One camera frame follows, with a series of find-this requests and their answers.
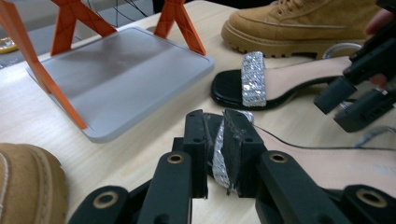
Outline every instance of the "glittery silver sandal strap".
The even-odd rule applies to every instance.
[[[264,58],[261,52],[245,54],[242,62],[242,104],[244,106],[265,106]]]

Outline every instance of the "light wood table surface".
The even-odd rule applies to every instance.
[[[158,159],[171,150],[174,137],[183,136],[186,114],[196,109],[218,114],[223,111],[209,97],[210,84],[218,72],[241,67],[243,54],[226,46],[220,36],[222,24],[236,9],[205,1],[190,2],[186,9],[207,55],[216,61],[214,71],[109,143],[90,142],[30,78],[26,63],[0,71],[0,142],[43,147],[59,159],[70,191],[67,219],[95,189],[115,185],[132,190],[151,179]],[[154,15],[126,27],[150,28],[158,18]],[[169,38],[184,43],[176,25]],[[307,61],[310,59],[305,57],[265,59],[268,68]],[[278,108],[254,112],[255,124],[299,146],[350,147],[363,132],[346,133],[332,120],[332,114],[321,113],[313,104],[320,90],[308,88]],[[378,125],[395,127],[395,111],[372,127]],[[369,146],[396,148],[396,140],[390,133],[384,134]],[[227,197],[226,190],[211,178],[208,187],[208,200],[193,201],[192,223],[260,223],[253,199]]]

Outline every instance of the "orange stand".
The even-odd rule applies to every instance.
[[[202,55],[206,55],[204,45],[201,43],[201,40],[192,25],[186,8],[184,8],[184,2],[185,0],[165,0],[163,12],[154,34],[162,38],[168,37],[169,31],[175,21],[180,32],[183,34],[189,49]]]
[[[117,32],[116,29],[86,7],[80,0],[52,0],[52,2],[58,5],[60,10],[56,21],[55,34],[50,52],[51,56],[71,49],[77,20],[83,22],[101,36],[107,36]],[[193,28],[183,3],[184,0],[165,0],[163,12],[154,34],[166,38],[173,22],[176,21],[189,49],[205,55],[205,49]],[[54,82],[43,64],[38,60],[18,10],[13,3],[0,0],[0,24],[20,49],[23,57],[35,74],[38,84],[44,91],[54,95],[65,112],[80,129],[86,129],[87,124],[64,96],[64,93]]]

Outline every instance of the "boot lace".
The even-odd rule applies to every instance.
[[[278,0],[271,3],[271,5],[277,5],[277,13],[282,15],[284,11],[292,13],[294,9],[304,7],[304,0]]]

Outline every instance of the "brown boot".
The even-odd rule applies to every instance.
[[[64,171],[48,151],[0,144],[0,223],[65,223]]]
[[[320,58],[334,44],[362,44],[364,28],[378,10],[375,0],[279,0],[236,11],[223,25],[221,36],[244,53]]]

